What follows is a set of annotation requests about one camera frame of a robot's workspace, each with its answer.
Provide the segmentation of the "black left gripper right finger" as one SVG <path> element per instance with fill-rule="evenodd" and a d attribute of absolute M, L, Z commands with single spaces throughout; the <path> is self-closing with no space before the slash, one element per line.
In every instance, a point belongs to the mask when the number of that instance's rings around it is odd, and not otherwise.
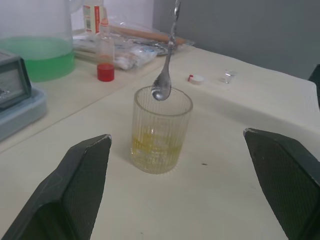
<path fill-rule="evenodd" d="M 274 132 L 243 132 L 262 192 L 290 240 L 320 238 L 320 163 L 297 140 Z"/>

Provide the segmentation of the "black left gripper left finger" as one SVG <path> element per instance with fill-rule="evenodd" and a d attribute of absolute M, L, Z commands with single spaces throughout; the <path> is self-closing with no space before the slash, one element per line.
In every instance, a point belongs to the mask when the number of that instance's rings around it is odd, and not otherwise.
<path fill-rule="evenodd" d="M 101 205 L 112 137 L 72 146 L 35 189 L 4 240 L 89 240 Z"/>

